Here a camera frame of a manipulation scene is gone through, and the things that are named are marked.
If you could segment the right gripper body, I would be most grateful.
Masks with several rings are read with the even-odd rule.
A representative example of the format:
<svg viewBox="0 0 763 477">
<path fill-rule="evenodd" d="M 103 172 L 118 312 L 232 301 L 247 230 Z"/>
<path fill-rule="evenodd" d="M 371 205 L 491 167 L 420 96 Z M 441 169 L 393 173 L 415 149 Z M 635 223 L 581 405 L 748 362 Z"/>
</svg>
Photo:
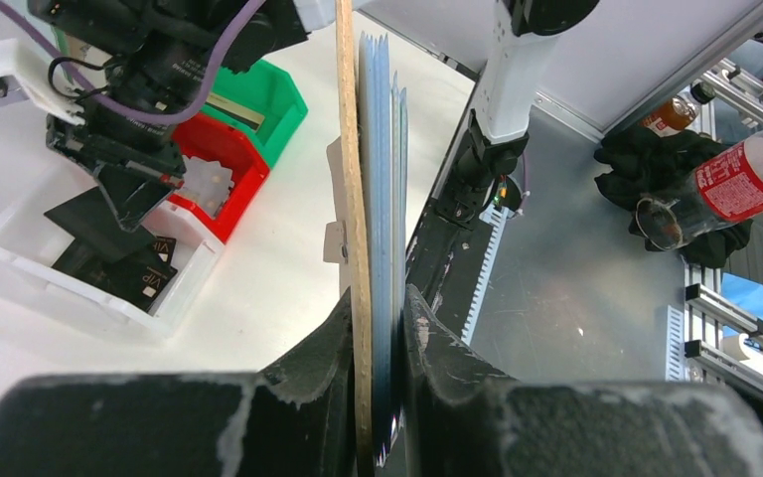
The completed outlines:
<svg viewBox="0 0 763 477">
<path fill-rule="evenodd" d="M 47 116 L 47 146 L 110 192 L 170 192 L 186 172 L 174 125 L 145 124 L 90 102 L 84 124 Z"/>
</svg>

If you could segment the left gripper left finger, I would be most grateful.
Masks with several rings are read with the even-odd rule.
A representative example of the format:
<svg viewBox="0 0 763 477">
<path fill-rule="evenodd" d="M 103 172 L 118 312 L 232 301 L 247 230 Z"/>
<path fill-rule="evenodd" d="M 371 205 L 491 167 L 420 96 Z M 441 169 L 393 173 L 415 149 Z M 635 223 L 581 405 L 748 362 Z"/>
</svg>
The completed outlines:
<svg viewBox="0 0 763 477">
<path fill-rule="evenodd" d="M 351 303 L 256 373 L 48 375 L 0 398 L 0 476 L 347 476 Z"/>
</svg>

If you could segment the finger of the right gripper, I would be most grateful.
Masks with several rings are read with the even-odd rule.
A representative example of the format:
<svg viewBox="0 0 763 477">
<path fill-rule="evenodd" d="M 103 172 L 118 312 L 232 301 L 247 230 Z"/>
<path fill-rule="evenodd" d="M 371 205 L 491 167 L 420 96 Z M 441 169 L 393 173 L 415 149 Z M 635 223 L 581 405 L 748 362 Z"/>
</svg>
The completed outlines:
<svg viewBox="0 0 763 477">
<path fill-rule="evenodd" d="M 173 191 L 156 178 L 112 165 L 99 166 L 94 179 L 118 225 L 126 232 L 135 232 Z"/>
</svg>

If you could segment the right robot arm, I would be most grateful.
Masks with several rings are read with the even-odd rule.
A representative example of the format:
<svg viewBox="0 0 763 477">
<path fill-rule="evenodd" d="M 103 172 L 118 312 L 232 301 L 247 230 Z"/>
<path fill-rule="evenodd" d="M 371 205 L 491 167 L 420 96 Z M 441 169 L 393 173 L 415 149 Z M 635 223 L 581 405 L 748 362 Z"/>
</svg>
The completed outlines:
<svg viewBox="0 0 763 477">
<path fill-rule="evenodd" d="M 106 83 L 80 61 L 54 55 L 79 83 L 75 119 L 52 118 L 48 144 L 97 178 L 117 224 L 135 230 L 179 188 L 183 163 L 172 132 L 205 104 L 220 68 L 247 71 L 263 56 L 334 23 L 335 1 L 31 1 L 29 12 L 108 54 Z M 436 197 L 437 216 L 472 227 L 486 195 L 528 143 L 534 91 L 558 38 L 594 1 L 497 1 L 494 40 L 467 125 Z"/>
</svg>

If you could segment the tan leather card holder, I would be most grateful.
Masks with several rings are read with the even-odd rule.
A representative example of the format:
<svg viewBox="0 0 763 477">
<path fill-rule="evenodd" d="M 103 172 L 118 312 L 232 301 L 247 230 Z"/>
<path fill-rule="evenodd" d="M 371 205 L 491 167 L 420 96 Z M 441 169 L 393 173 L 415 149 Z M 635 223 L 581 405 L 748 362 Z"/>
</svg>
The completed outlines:
<svg viewBox="0 0 763 477">
<path fill-rule="evenodd" d="M 354 4 L 334 4 L 340 136 L 337 241 L 351 299 L 356 467 L 384 466 L 402 418 L 406 277 L 407 90 L 386 36 L 357 35 Z"/>
</svg>

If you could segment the black card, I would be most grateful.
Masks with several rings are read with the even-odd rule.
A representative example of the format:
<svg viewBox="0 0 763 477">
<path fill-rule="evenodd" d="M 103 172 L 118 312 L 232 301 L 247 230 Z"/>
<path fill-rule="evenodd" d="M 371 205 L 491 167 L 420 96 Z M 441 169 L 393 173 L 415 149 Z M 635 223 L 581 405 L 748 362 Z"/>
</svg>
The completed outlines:
<svg viewBox="0 0 763 477">
<path fill-rule="evenodd" d="M 134 232 L 123 230 L 99 187 L 45 211 L 44 216 L 109 262 L 120 261 L 155 240 L 142 226 Z"/>
</svg>

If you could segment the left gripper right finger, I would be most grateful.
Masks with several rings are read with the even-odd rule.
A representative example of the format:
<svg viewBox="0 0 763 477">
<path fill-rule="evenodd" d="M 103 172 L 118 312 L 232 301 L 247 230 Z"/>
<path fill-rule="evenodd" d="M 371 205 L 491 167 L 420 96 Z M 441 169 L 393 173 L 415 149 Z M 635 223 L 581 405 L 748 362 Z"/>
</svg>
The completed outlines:
<svg viewBox="0 0 763 477">
<path fill-rule="evenodd" d="M 446 328 L 414 286 L 402 328 L 411 476 L 763 476 L 763 427 L 723 387 L 527 385 Z"/>
</svg>

